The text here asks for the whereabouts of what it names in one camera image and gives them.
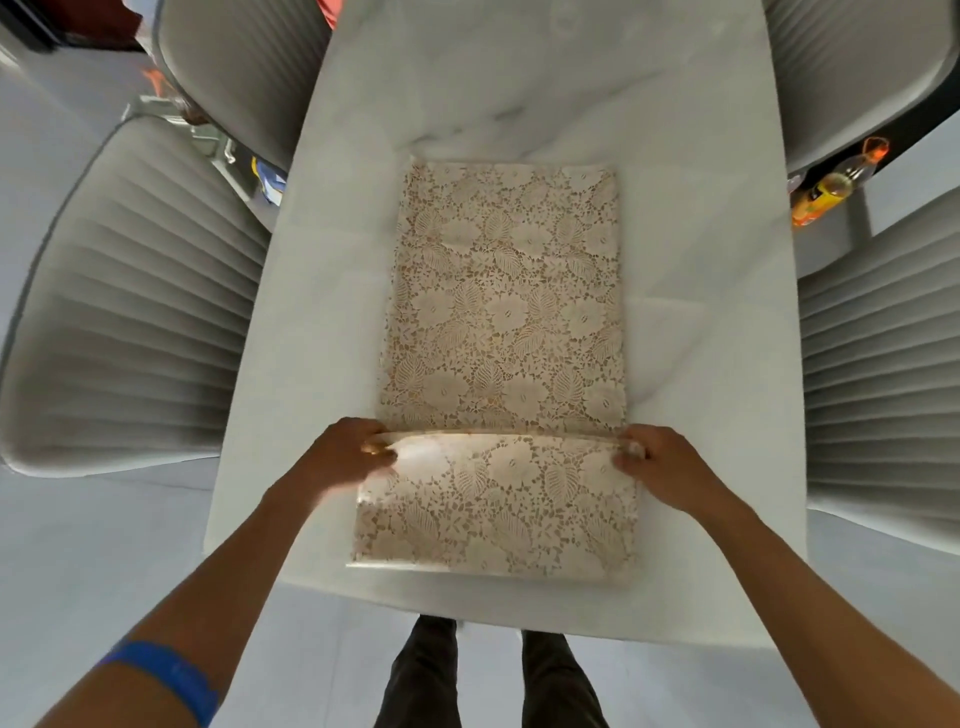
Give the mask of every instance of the marble table top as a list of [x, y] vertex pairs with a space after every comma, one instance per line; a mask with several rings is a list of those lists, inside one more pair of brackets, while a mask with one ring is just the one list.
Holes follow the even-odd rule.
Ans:
[[[805, 554], [797, 288], [759, 0], [346, 3], [263, 273], [205, 547], [327, 424], [373, 415], [411, 155], [615, 167], [630, 419], [686, 434]], [[282, 579], [567, 634], [770, 643], [719, 549], [649, 494], [627, 588], [352, 569], [354, 501], [324, 501]]]

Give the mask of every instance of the blue wristband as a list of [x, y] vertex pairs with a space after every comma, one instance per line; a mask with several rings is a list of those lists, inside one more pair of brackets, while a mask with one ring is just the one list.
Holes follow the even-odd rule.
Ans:
[[146, 642], [120, 643], [100, 661], [123, 663], [153, 675], [185, 705], [200, 728], [207, 728], [220, 707], [220, 698], [204, 674], [170, 647]]

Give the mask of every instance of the gray chair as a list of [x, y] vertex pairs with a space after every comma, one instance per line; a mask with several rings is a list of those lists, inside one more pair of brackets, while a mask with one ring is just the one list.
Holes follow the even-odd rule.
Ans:
[[800, 281], [810, 507], [960, 553], [960, 188]]
[[218, 455], [268, 244], [182, 131], [121, 125], [60, 210], [12, 321], [3, 460], [65, 477]]
[[954, 0], [764, 0], [787, 170], [920, 102], [957, 58]]
[[154, 56], [210, 121], [289, 171], [330, 34], [317, 0], [160, 0]]

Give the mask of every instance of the person's right hand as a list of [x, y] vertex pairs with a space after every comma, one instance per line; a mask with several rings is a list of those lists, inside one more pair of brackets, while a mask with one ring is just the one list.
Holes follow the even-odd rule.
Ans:
[[696, 519], [708, 515], [732, 499], [723, 481], [700, 457], [686, 438], [670, 427], [630, 425], [620, 438], [639, 443], [646, 450], [641, 459], [627, 452], [613, 457], [618, 470], [639, 480], [658, 500]]

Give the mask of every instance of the leg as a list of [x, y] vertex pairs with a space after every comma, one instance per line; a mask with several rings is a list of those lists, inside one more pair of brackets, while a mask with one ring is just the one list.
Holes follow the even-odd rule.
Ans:
[[563, 635], [523, 633], [523, 728], [608, 728]]
[[457, 623], [422, 616], [390, 671], [373, 728], [460, 728]]

